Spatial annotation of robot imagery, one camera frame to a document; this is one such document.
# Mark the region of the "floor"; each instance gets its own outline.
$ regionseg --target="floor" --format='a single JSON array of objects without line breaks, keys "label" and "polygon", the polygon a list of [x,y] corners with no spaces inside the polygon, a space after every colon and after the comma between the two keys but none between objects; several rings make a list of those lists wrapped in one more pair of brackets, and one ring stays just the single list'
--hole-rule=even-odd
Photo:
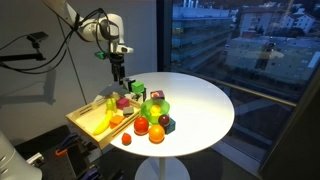
[{"label": "floor", "polygon": [[[119,170],[123,170],[123,179],[133,180],[137,169],[145,159],[146,157],[113,148],[95,163],[107,179]],[[258,180],[212,148],[178,159],[186,166],[191,180]]]}]

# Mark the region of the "glass window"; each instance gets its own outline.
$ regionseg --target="glass window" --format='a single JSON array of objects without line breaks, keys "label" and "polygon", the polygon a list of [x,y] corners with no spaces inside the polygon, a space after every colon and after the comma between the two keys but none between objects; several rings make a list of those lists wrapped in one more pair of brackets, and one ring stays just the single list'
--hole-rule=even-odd
[{"label": "glass window", "polygon": [[189,1],[173,0],[170,69],[224,90],[236,112],[224,141],[262,162],[318,69],[320,16],[307,0]]}]

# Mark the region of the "yellow banana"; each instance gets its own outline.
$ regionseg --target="yellow banana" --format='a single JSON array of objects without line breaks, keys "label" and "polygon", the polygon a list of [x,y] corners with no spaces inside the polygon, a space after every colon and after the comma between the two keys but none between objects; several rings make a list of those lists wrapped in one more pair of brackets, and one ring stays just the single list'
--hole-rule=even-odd
[{"label": "yellow banana", "polygon": [[99,135],[108,129],[110,125],[110,120],[113,117],[113,110],[107,110],[107,115],[103,119],[103,121],[99,124],[99,126],[94,130],[93,135]]}]

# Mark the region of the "green block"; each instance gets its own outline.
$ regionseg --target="green block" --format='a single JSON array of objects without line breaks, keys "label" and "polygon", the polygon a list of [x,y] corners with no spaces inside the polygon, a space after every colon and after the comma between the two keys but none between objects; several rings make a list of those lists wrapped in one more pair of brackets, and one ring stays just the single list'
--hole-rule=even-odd
[{"label": "green block", "polygon": [[135,94],[141,94],[144,91],[144,84],[142,82],[136,81],[131,84],[132,92]]}]

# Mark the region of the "wooden crate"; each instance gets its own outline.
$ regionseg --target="wooden crate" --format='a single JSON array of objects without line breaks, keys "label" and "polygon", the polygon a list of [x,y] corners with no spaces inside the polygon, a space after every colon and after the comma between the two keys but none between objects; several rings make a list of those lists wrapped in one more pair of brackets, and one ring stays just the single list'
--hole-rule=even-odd
[{"label": "wooden crate", "polygon": [[[103,133],[93,135],[93,131],[106,116],[106,101],[111,97],[116,100],[121,98],[118,93],[112,93],[66,115],[68,121],[100,149],[106,147],[115,137],[121,134],[137,117],[140,116],[140,104],[129,99],[130,106],[134,108],[134,113],[125,118],[114,129],[109,127]],[[122,115],[122,113],[123,111],[118,109],[114,115]]]}]

